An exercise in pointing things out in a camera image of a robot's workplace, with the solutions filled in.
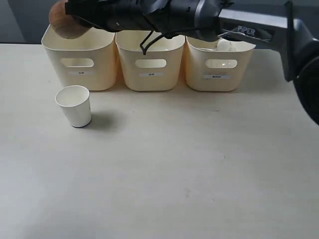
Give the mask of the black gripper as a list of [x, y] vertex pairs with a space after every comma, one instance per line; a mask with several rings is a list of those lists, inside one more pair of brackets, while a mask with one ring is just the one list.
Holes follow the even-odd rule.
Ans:
[[[195, 0], [68, 0], [65, 13], [81, 26], [105, 31], [148, 30], [161, 33], [195, 28]], [[106, 14], [109, 13], [109, 26]]]

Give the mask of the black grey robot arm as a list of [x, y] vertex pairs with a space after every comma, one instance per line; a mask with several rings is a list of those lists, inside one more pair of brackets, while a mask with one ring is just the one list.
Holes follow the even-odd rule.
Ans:
[[279, 52], [285, 79], [293, 82], [310, 118], [319, 120], [319, 9], [240, 4], [233, 0], [69, 0], [65, 13], [85, 27], [108, 32], [146, 30], [160, 38], [219, 37]]

